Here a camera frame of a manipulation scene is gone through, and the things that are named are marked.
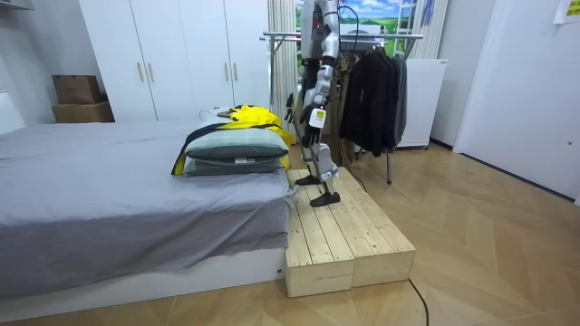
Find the black jacket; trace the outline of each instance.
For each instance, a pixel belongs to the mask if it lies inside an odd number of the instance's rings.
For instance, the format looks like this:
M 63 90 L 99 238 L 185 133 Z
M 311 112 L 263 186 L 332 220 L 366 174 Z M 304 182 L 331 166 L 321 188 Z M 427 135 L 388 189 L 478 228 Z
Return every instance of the black jacket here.
M 404 131 L 406 96 L 404 61 L 383 52 L 365 55 L 351 70 L 340 136 L 379 157 L 393 151 Z

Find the wooden plank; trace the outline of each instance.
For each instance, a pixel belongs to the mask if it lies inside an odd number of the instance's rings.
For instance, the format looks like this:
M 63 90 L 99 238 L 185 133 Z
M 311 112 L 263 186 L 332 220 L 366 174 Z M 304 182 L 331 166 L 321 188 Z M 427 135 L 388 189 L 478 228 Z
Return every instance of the wooden plank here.
M 346 188 L 340 178 L 333 181 L 334 189 L 341 195 L 341 203 L 351 214 L 354 223 L 362 232 L 362 236 L 371 247 L 375 254 L 393 253 L 391 245 L 385 240 L 384 236 L 377 226 L 372 222 L 370 217 L 360 206 L 359 202 L 354 199 L 351 192 Z
M 351 214 L 349 213 L 347 208 L 343 205 L 343 203 L 339 202 L 336 204 L 331 204 L 329 205 L 329 208 L 333 213 L 336 223 L 343 232 L 344 239 L 346 239 L 346 243 L 351 248 L 354 258 L 360 256 L 373 255 L 374 252 L 364 239 L 363 233 L 361 232 L 361 230 L 359 230 L 358 226 L 356 225 L 354 221 L 354 216 L 351 216 Z
M 312 264 L 308 245 L 298 217 L 296 207 L 292 210 L 290 216 L 290 227 L 288 230 L 288 247 L 286 248 L 286 265 L 287 267 L 296 267 Z
M 348 290 L 353 285 L 354 260 L 286 269 L 289 297 Z
M 300 171 L 301 177 L 306 177 L 307 175 L 307 170 Z M 320 196 L 320 191 L 318 191 L 317 186 L 305 186 L 304 188 L 306 189 L 306 193 L 310 199 L 314 199 Z M 338 262 L 353 259 L 353 252 L 351 251 L 349 245 L 346 243 L 343 232 L 336 224 L 333 213 L 330 211 L 328 206 L 314 207 L 314 213 L 316 214 L 316 217 L 318 217 L 318 222 L 320 223 L 320 227 L 323 229 L 324 237 L 326 237 L 326 243 L 330 247 L 330 251 L 334 260 Z
M 300 178 L 300 174 L 296 170 L 289 170 L 288 176 L 292 185 L 298 178 Z M 312 264 L 333 262 L 334 259 L 331 250 L 326 243 L 326 238 L 324 237 L 323 230 L 318 223 L 316 214 L 310 206 L 310 200 L 308 199 L 304 187 L 298 187 L 295 194 L 295 200 L 298 216 L 302 223 L 302 229 L 304 230 L 306 244 L 308 245 L 308 252 L 312 259 Z
M 372 200 L 371 196 L 367 194 L 359 185 L 354 177 L 348 172 L 346 168 L 340 167 L 339 176 L 343 184 L 349 189 L 353 197 L 359 202 L 362 209 L 367 216 L 379 228 L 382 235 L 389 242 L 395 252 L 404 252 L 414 250 L 415 247 L 407 240 L 405 235 L 399 228 L 391 221 L 391 219 L 384 214 L 381 208 Z
M 408 280 L 415 251 L 377 254 L 354 260 L 353 287 Z

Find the landscape picture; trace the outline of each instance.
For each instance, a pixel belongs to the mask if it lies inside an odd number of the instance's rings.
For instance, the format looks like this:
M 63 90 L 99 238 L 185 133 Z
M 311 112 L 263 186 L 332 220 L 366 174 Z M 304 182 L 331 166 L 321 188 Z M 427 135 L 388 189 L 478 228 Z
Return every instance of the landscape picture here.
M 296 1 L 296 27 L 300 27 L 300 14 L 304 0 Z M 381 27 L 387 34 L 395 34 L 401 3 L 408 4 L 412 0 L 342 0 L 340 5 L 350 6 L 359 16 L 359 30 L 369 30 L 370 25 L 376 26 L 373 31 L 380 31 Z M 409 22 L 410 8 L 403 8 L 401 15 L 401 28 L 406 28 Z M 348 9 L 339 11 L 341 33 L 345 30 L 356 29 L 356 16 Z M 394 41 L 389 40 L 385 44 L 386 53 L 392 55 Z M 399 50 L 402 51 L 403 42 L 399 42 Z

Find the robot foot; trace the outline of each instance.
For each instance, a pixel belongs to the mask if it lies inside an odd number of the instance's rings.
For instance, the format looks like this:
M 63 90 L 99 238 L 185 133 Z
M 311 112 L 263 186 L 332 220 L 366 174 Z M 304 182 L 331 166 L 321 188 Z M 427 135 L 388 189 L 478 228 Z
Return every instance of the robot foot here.
M 335 204 L 341 201 L 341 196 L 335 192 L 331 193 L 323 193 L 318 198 L 315 198 L 310 201 L 310 206 L 312 207 L 321 207 L 321 206 L 328 206 L 331 204 Z
M 309 175 L 308 177 L 299 178 L 295 182 L 298 186 L 321 185 L 322 182 L 318 177 Z

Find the white bed frame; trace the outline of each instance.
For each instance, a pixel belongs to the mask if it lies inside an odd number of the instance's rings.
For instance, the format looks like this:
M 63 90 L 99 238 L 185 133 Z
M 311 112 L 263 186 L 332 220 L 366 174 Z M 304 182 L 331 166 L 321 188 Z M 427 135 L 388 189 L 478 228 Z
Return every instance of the white bed frame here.
M 70 290 L 0 301 L 0 322 L 272 281 L 285 277 L 285 249 L 208 258 L 176 272 L 143 273 Z

